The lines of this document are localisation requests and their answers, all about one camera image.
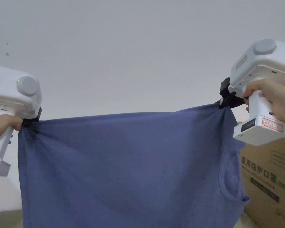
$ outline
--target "black label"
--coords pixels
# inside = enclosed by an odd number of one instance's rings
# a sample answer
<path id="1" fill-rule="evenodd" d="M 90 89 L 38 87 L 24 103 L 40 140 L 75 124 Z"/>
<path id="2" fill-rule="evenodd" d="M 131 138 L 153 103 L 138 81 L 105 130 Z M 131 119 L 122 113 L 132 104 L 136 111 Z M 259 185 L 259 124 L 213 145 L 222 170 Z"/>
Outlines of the black label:
<path id="1" fill-rule="evenodd" d="M 250 178 L 250 182 L 252 182 L 256 187 L 258 187 L 260 190 L 265 192 L 270 198 L 272 198 L 275 202 L 279 203 L 280 198 L 274 194 L 272 191 L 270 191 L 268 188 L 266 188 L 264 185 L 261 185 L 259 182 L 257 182 L 255 179 L 252 177 Z"/>
<path id="2" fill-rule="evenodd" d="M 243 132 L 243 131 L 245 131 L 245 130 L 247 130 L 247 129 L 255 126 L 255 125 L 256 125 L 256 119 L 254 118 L 251 121 L 242 125 L 242 131 L 241 132 Z"/>

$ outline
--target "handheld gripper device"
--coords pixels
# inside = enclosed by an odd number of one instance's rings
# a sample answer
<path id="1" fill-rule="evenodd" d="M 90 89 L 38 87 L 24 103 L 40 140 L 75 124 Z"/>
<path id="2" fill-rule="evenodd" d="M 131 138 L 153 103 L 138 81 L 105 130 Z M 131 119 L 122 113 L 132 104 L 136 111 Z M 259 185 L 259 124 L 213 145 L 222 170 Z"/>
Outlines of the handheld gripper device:
<path id="1" fill-rule="evenodd" d="M 255 42 L 233 65 L 230 78 L 222 82 L 220 94 L 228 96 L 223 96 L 220 106 L 231 100 L 238 102 L 233 106 L 242 104 L 246 86 L 265 78 L 285 85 L 285 43 L 273 39 Z M 233 137 L 252 145 L 285 137 L 285 123 L 274 116 L 271 102 L 261 96 L 260 90 L 249 97 L 249 119 L 234 128 Z"/>
<path id="2" fill-rule="evenodd" d="M 33 75 L 0 66 L 0 115 L 16 115 L 38 121 L 41 114 L 42 94 L 39 80 Z M 10 126 L 0 136 L 0 176 L 7 176 L 10 164 L 3 161 L 12 137 Z"/>

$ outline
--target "gray round button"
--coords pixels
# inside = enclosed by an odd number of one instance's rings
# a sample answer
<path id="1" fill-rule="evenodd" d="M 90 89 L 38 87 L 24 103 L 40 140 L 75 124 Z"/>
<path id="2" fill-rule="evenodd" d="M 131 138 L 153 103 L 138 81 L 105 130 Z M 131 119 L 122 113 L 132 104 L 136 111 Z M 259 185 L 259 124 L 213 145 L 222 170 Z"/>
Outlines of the gray round button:
<path id="1" fill-rule="evenodd" d="M 256 55 L 272 54 L 277 48 L 277 43 L 273 39 L 262 39 L 255 43 L 254 53 Z"/>
<path id="2" fill-rule="evenodd" d="M 17 90 L 19 93 L 31 97 L 38 91 L 38 83 L 33 78 L 29 76 L 24 76 L 19 78 L 17 81 Z"/>

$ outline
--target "t-shirt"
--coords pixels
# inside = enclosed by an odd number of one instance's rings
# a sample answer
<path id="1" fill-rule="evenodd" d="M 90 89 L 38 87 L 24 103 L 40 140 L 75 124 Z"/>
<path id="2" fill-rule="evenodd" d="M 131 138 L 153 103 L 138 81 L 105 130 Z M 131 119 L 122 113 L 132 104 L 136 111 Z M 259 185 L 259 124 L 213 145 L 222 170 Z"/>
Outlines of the t-shirt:
<path id="1" fill-rule="evenodd" d="M 215 103 L 26 125 L 24 227 L 232 228 L 248 200 L 236 124 Z"/>

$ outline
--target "label sticker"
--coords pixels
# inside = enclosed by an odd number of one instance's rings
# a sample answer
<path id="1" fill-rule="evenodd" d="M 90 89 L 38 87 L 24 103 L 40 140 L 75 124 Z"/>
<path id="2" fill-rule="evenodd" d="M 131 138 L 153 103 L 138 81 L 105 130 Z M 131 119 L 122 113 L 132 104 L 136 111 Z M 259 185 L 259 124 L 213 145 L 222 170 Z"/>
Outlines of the label sticker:
<path id="1" fill-rule="evenodd" d="M 270 121 L 269 119 L 263 118 L 263 125 L 265 127 L 269 127 L 273 130 L 279 131 L 279 132 L 283 132 L 284 131 L 284 127 L 282 124 Z"/>
<path id="2" fill-rule="evenodd" d="M 254 118 L 254 119 L 252 119 L 251 121 L 249 121 L 249 122 L 247 122 L 247 123 L 245 123 L 245 124 L 242 125 L 242 130 L 241 130 L 241 132 L 243 132 L 243 131 L 245 131 L 245 130 L 251 128 L 251 127 L 254 127 L 255 125 L 256 125 L 256 119 Z"/>
<path id="3" fill-rule="evenodd" d="M 247 55 L 244 56 L 244 58 L 236 65 L 236 69 L 239 69 L 240 66 L 242 66 L 243 63 L 247 60 Z"/>

